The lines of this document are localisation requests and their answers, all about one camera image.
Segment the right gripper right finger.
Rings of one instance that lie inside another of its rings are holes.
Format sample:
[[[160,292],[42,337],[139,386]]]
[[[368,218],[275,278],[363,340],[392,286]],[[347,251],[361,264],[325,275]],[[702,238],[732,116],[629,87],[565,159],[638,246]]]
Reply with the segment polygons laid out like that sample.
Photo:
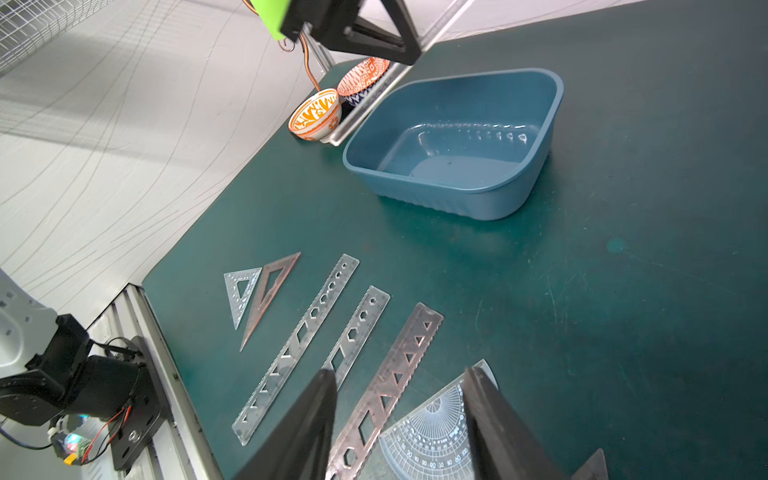
[[[567,477],[482,369],[467,368],[461,389],[477,479]]]

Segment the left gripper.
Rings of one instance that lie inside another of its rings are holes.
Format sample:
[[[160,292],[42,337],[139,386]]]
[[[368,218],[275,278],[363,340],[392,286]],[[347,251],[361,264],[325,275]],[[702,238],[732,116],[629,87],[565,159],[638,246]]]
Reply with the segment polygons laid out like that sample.
[[[394,24],[393,34],[360,16],[359,0],[293,0],[280,24],[280,32],[297,40],[305,25],[310,35],[329,50],[359,54],[413,65],[422,49],[403,1],[380,1]]]

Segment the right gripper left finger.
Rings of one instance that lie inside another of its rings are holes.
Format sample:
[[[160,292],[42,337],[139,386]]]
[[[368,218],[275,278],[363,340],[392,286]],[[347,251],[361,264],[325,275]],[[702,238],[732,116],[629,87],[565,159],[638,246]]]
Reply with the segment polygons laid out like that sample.
[[[335,374],[321,369],[235,479],[323,479],[336,403]]]

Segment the short clear stencil ruler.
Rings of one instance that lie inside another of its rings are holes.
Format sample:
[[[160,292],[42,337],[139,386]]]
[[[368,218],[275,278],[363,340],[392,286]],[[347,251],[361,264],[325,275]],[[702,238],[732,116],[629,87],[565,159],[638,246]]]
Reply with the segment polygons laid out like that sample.
[[[328,354],[323,368],[333,372],[337,389],[347,378],[389,300],[389,293],[371,285]]]

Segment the long clear stencil ruler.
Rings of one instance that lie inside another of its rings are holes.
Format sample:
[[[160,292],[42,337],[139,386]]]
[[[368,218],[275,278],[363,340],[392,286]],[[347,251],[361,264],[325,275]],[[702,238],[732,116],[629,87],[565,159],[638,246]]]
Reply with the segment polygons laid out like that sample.
[[[359,264],[357,258],[348,254],[341,255],[277,357],[258,382],[232,424],[232,430],[242,446],[249,443]]]

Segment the blue plastic storage box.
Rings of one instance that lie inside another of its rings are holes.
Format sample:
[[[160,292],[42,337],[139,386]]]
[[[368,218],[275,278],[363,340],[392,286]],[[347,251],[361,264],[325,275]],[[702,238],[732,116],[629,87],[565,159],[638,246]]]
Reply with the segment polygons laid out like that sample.
[[[367,117],[343,163],[379,196],[499,220],[531,194],[563,96],[561,77],[540,68],[415,81]]]

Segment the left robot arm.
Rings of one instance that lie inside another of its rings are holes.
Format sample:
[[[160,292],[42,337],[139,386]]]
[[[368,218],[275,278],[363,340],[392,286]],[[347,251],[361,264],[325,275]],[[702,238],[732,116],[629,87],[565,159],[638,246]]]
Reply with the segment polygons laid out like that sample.
[[[1,411],[65,409],[86,327],[309,92],[249,1],[1,5]]]

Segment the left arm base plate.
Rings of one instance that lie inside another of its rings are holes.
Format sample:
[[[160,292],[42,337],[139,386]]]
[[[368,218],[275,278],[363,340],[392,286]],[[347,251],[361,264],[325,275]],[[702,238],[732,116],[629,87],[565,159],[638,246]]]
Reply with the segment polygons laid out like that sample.
[[[172,418],[148,343],[134,336],[127,349],[135,351],[133,359],[111,379],[112,392],[125,409],[110,444],[114,469],[121,473],[130,470],[162,423]]]

